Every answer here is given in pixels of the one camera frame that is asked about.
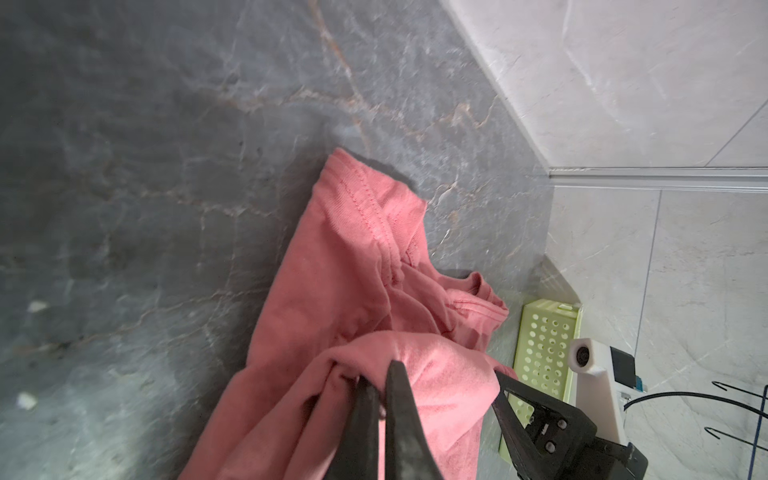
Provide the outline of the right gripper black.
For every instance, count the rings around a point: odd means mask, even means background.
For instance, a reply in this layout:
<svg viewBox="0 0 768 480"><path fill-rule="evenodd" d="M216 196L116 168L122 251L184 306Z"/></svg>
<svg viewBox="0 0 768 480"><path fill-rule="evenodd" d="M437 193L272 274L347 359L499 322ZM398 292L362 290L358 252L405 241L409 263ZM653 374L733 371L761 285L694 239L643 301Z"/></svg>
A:
<svg viewBox="0 0 768 480"><path fill-rule="evenodd" d="M597 427L581 410L500 371L496 377L500 392L492 408L520 479L644 479L648 459L632 443L595 438ZM510 395L533 408L528 423L518 418Z"/></svg>

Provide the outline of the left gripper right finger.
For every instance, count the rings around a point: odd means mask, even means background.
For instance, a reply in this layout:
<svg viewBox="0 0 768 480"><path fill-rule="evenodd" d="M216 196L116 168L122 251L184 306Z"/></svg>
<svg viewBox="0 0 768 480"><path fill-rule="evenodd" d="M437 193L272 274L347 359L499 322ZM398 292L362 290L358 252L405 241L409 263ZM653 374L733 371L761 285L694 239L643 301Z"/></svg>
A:
<svg viewBox="0 0 768 480"><path fill-rule="evenodd" d="M385 385L385 479L442 480L429 449L405 365L392 361Z"/></svg>

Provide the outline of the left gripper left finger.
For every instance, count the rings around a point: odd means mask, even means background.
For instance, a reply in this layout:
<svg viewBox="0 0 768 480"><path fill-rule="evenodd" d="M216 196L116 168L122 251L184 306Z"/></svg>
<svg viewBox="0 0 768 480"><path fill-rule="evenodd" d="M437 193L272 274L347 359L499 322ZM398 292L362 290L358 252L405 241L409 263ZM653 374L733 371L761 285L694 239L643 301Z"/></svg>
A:
<svg viewBox="0 0 768 480"><path fill-rule="evenodd" d="M361 376L336 453L325 480L376 480L379 460L380 395Z"/></svg>

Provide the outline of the pink t shirt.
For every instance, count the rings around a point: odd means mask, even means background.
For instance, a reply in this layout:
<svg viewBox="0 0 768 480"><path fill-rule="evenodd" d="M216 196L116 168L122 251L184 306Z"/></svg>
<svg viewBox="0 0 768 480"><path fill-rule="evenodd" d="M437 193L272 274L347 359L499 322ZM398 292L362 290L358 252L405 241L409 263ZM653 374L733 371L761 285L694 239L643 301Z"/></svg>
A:
<svg viewBox="0 0 768 480"><path fill-rule="evenodd" d="M477 473L502 366L487 352L508 309L478 273L438 272L426 203L344 150L325 163L185 479L319 479L366 379L405 366L428 447L447 479Z"/></svg>

